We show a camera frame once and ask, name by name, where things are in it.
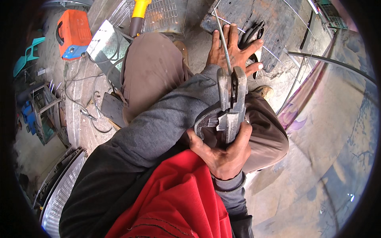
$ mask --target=handle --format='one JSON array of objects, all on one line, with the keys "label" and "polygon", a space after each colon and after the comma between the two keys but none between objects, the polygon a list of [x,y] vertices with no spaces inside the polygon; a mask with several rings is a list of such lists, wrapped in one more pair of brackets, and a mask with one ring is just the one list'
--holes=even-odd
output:
[{"label": "handle", "polygon": [[59,36],[58,29],[62,26],[62,21],[58,24],[57,30],[56,30],[56,38],[59,43],[59,45],[64,45],[64,39]]}]

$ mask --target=workbench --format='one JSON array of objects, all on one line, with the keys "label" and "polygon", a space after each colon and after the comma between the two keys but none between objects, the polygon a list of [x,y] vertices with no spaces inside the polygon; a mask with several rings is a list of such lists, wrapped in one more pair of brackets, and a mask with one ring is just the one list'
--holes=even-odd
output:
[{"label": "workbench", "polygon": [[[209,8],[208,13],[201,21],[201,28],[212,33],[218,29],[217,21],[212,16],[215,0]],[[287,2],[298,12],[301,0],[287,0]],[[280,57],[283,48],[290,36],[297,15],[283,0],[221,0],[217,7],[217,15],[230,23],[236,23],[239,28],[246,31],[254,23],[265,21],[263,45],[266,46],[276,57]],[[239,40],[243,32],[238,31]],[[271,72],[278,60],[266,50],[262,50],[261,61],[266,72]]]}]

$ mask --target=welding rod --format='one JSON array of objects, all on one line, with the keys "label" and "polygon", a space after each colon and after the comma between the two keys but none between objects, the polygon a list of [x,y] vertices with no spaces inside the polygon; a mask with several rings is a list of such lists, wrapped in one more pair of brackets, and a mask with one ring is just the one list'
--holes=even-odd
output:
[{"label": "welding rod", "polygon": [[218,15],[217,15],[216,8],[214,8],[214,12],[215,12],[215,17],[216,17],[217,24],[218,24],[219,34],[221,36],[221,44],[224,47],[224,51],[225,51],[227,70],[229,72],[229,75],[232,75],[232,66],[230,65],[230,58],[229,58],[229,53],[227,51],[227,46],[226,46],[226,42],[225,42],[224,32],[222,31],[221,24],[220,24],[220,22],[218,20]]}]

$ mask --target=shoe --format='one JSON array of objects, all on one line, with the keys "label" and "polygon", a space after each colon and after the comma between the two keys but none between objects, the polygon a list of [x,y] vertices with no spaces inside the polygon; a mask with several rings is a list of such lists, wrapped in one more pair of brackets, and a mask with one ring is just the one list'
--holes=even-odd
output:
[{"label": "shoe", "polygon": [[274,89],[267,85],[263,85],[256,88],[254,92],[259,93],[265,100],[269,99],[274,95]]},{"label": "shoe", "polygon": [[176,46],[176,48],[179,49],[179,51],[182,54],[182,60],[184,60],[185,65],[189,68],[189,65],[188,65],[188,51],[187,51],[187,48],[185,47],[184,43],[179,41],[179,40],[176,40],[176,41],[173,42],[173,44]]}]

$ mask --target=blue object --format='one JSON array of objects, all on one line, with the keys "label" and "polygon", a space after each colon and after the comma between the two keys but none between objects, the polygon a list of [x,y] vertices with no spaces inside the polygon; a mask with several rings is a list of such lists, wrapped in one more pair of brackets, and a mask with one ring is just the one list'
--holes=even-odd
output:
[{"label": "blue object", "polygon": [[36,115],[34,114],[32,105],[30,101],[26,101],[24,106],[21,108],[22,117],[24,118],[25,124],[29,126],[30,132],[32,135],[36,134]]},{"label": "blue object", "polygon": [[45,37],[33,39],[32,45],[26,48],[25,50],[25,56],[21,56],[19,60],[17,60],[16,65],[14,66],[14,69],[13,69],[14,77],[16,77],[16,75],[23,69],[27,61],[39,58],[39,57],[33,56],[33,52],[37,50],[37,47],[35,47],[35,45],[38,45],[44,41],[45,41]]},{"label": "blue object", "polygon": [[64,54],[62,55],[62,58],[63,59],[81,58],[82,56],[81,54],[86,52],[87,46],[88,45],[83,45],[83,46],[71,45],[65,50]]}]

